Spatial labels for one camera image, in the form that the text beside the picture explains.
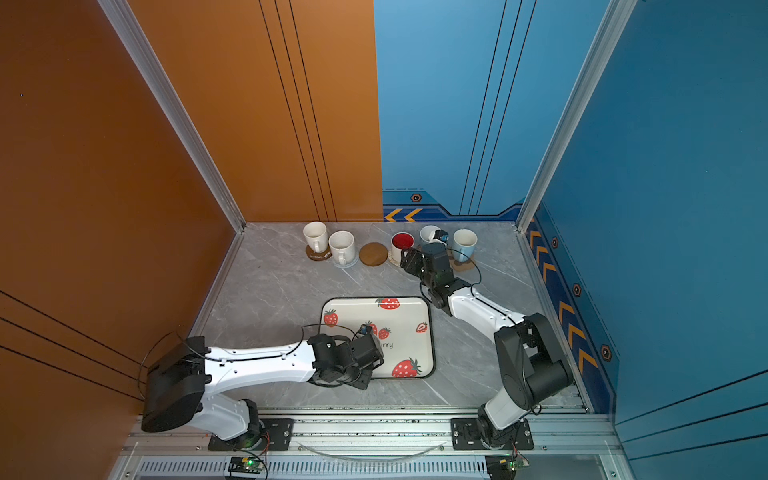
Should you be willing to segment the dark glossy wooden coaster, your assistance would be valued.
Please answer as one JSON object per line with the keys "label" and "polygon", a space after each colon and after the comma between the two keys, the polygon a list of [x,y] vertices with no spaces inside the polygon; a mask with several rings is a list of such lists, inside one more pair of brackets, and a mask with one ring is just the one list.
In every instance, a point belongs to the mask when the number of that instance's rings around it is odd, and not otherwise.
{"label": "dark glossy wooden coaster", "polygon": [[312,261],[325,261],[329,260],[332,257],[332,250],[331,248],[324,244],[320,244],[320,247],[324,246],[325,249],[322,251],[316,251],[312,245],[307,245],[305,249],[306,256],[312,260]]}

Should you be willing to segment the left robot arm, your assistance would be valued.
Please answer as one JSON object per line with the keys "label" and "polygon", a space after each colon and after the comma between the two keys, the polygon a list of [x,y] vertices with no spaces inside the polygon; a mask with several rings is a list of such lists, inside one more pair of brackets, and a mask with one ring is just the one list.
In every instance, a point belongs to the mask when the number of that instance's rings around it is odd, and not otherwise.
{"label": "left robot arm", "polygon": [[264,448],[268,428],[256,403],[228,392],[280,382],[364,390],[383,362],[379,339],[366,326],[352,337],[318,333],[269,348],[227,349],[190,337],[149,366],[141,429],[195,428],[210,434],[212,451]]}

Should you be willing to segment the white mug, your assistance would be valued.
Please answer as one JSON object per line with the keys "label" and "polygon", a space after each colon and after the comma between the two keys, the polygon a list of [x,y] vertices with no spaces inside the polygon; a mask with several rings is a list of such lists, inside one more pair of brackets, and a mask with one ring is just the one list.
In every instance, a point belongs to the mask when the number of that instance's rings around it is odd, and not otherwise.
{"label": "white mug", "polygon": [[321,254],[328,249],[328,230],[323,222],[314,221],[306,224],[302,233],[307,246],[313,253]]}
{"label": "white mug", "polygon": [[340,263],[349,262],[357,255],[355,237],[349,231],[336,231],[329,237],[329,247],[332,257],[337,257]]}

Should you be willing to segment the light blue mug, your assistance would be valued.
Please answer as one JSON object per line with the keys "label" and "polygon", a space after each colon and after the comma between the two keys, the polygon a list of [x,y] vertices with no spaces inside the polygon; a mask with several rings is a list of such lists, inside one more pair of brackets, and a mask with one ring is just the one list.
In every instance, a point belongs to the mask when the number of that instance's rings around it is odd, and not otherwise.
{"label": "light blue mug", "polygon": [[468,262],[474,254],[478,242],[477,234],[470,229],[459,229],[453,233],[451,250],[457,263]]}

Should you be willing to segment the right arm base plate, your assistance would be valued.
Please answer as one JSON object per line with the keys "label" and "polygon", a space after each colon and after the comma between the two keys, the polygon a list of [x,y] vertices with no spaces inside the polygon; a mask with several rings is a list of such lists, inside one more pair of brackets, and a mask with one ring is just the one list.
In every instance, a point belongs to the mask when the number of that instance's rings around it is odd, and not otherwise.
{"label": "right arm base plate", "polygon": [[533,434],[527,420],[522,420],[503,435],[503,444],[492,445],[483,440],[477,418],[453,418],[450,421],[453,449],[457,451],[532,451],[535,448]]}

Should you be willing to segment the paw shaped brown coaster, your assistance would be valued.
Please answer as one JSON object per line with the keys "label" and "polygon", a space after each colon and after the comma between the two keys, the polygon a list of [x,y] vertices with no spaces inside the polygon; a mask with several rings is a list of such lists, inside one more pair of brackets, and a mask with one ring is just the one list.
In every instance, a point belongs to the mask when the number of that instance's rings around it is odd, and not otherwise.
{"label": "paw shaped brown coaster", "polygon": [[466,259],[465,261],[458,261],[456,259],[451,259],[450,265],[452,269],[456,272],[466,272],[476,268],[476,264],[474,263],[472,258]]}

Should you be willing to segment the light wooden round coaster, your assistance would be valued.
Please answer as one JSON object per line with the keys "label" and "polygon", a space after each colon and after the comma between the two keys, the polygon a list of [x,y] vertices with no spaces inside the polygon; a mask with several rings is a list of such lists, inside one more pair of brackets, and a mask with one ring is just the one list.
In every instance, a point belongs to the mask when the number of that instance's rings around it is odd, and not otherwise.
{"label": "light wooden round coaster", "polygon": [[389,249],[378,242],[365,244],[359,251],[360,261],[368,267],[383,265],[389,256]]}

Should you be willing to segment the red interior mug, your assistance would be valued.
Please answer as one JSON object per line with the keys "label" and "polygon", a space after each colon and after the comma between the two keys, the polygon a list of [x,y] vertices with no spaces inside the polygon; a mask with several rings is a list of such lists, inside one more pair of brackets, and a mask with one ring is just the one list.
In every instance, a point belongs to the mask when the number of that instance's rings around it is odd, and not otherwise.
{"label": "red interior mug", "polygon": [[403,252],[407,249],[413,248],[415,245],[414,237],[407,232],[397,232],[390,240],[389,247],[389,260],[395,266],[400,267],[402,262]]}

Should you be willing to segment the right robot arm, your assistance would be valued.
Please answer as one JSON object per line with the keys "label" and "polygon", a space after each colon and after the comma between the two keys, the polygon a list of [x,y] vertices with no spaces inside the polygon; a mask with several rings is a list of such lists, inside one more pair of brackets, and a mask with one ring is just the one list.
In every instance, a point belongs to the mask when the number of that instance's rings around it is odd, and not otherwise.
{"label": "right robot arm", "polygon": [[502,388],[478,410],[479,434],[486,447],[508,444],[526,416],[575,383],[568,355],[548,318],[540,313],[524,315],[482,296],[454,274],[444,244],[404,249],[400,267],[420,280],[435,307],[474,327],[495,345]]}

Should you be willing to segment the light blue rope coaster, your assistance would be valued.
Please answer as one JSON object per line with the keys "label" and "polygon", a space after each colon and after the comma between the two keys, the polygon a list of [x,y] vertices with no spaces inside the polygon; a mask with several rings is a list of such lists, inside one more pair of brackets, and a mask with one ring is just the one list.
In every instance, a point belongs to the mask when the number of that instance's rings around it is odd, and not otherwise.
{"label": "light blue rope coaster", "polygon": [[333,263],[333,265],[335,267],[341,268],[341,269],[347,269],[347,268],[351,268],[351,267],[355,266],[357,263],[359,263],[359,256],[355,256],[349,262],[346,262],[346,263],[343,263],[343,264],[338,261],[337,257],[332,257],[331,260],[332,260],[332,263]]}

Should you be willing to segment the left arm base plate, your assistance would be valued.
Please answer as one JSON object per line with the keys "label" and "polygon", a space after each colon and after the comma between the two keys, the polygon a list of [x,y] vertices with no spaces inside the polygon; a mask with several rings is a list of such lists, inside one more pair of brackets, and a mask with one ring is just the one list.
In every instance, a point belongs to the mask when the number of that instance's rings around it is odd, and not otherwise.
{"label": "left arm base plate", "polygon": [[212,452],[253,451],[265,453],[287,451],[293,434],[291,418],[267,418],[259,420],[242,435],[232,440],[221,440],[213,435],[207,449]]}

